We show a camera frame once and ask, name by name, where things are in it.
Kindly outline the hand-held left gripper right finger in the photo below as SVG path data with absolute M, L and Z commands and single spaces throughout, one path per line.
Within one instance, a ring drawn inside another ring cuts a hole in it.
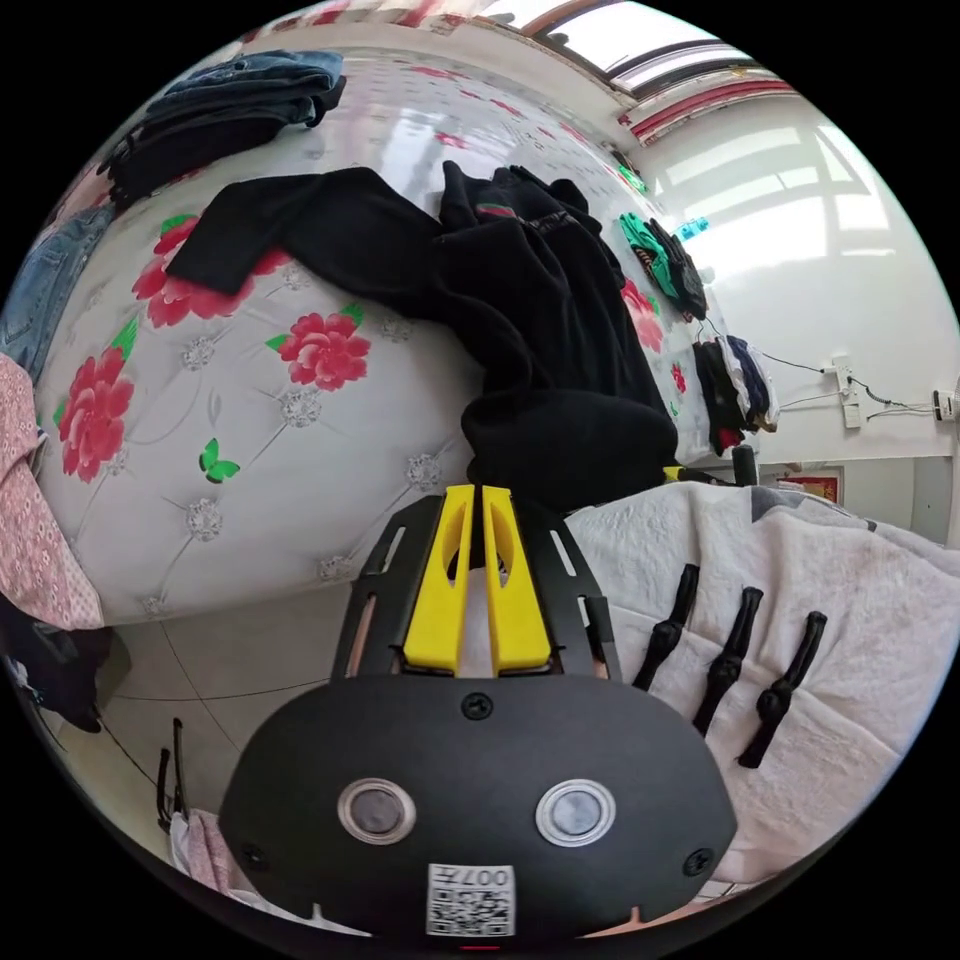
M 507 489 L 482 488 L 482 527 L 492 667 L 542 671 L 551 658 L 550 640 Z

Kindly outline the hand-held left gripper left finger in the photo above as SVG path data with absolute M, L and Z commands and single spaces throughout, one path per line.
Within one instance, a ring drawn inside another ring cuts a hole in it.
M 408 668 L 455 672 L 468 598 L 474 488 L 449 487 L 429 540 L 426 563 L 403 645 Z

